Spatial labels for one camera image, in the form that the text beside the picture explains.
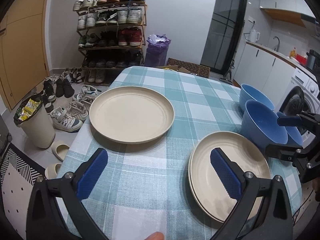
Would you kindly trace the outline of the left hand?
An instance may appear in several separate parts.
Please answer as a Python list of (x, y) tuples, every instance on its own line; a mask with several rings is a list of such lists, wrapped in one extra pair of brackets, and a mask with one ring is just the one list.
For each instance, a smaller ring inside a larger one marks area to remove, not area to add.
[(164, 240), (163, 233), (157, 231), (149, 235), (145, 240)]

